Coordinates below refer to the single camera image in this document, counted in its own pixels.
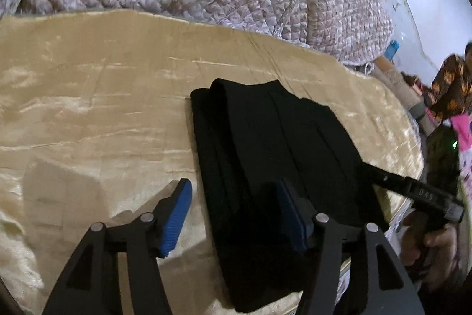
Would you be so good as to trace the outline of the person's right hand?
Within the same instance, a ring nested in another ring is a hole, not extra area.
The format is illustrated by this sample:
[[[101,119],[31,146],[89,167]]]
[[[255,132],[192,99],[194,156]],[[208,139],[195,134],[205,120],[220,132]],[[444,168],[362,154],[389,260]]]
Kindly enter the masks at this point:
[[[422,256],[420,244],[430,259],[428,272],[423,281],[431,289],[440,286],[457,266],[457,228],[446,224],[442,229],[425,231],[426,215],[419,210],[412,211],[403,220],[406,226],[401,240],[400,260],[405,266],[412,266]]]

